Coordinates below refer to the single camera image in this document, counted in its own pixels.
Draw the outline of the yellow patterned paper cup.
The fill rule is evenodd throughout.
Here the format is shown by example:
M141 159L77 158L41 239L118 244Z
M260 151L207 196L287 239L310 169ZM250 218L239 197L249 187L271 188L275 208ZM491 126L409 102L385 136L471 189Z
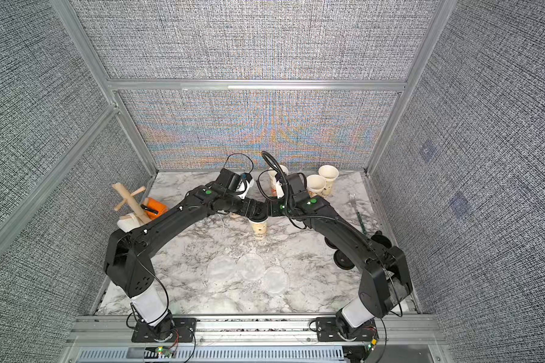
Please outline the yellow patterned paper cup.
M267 234L268 223L266 220L261 222L255 222L250 220L250 225L256 238L265 238Z

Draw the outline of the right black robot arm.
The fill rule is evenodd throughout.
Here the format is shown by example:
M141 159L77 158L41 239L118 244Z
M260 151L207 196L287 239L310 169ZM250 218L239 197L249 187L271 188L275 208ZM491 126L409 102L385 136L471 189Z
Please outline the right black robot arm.
M386 237L369 237L343 219L326 199L309 195L302 178L294 173L276 175L288 216L322 234L361 273L355 297L337 316L353 330L382 319L413 292L404 252L384 245Z

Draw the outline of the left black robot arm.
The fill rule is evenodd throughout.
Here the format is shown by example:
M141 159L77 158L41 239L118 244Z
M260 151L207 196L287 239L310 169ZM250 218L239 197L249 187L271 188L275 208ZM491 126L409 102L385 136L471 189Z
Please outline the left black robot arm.
M142 295L156 279L151 257L196 222L220 212L263 222L269 217L270 203L241 198L221 185L200 185L157 219L132 231L113 232L107 245L104 272L129 298Z

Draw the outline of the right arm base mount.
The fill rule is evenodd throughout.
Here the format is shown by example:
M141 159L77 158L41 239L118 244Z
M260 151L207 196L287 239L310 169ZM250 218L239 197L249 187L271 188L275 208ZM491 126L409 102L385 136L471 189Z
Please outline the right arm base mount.
M337 317L316 318L309 326L321 343L369 343L378 342L378 330L374 320L367 321L357 328L351 328L344 319Z

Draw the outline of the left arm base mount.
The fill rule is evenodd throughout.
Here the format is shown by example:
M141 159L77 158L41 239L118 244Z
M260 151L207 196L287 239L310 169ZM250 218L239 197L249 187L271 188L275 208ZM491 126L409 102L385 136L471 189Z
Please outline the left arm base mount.
M197 319L165 318L157 326L137 322L131 337L132 343L191 343L196 330Z

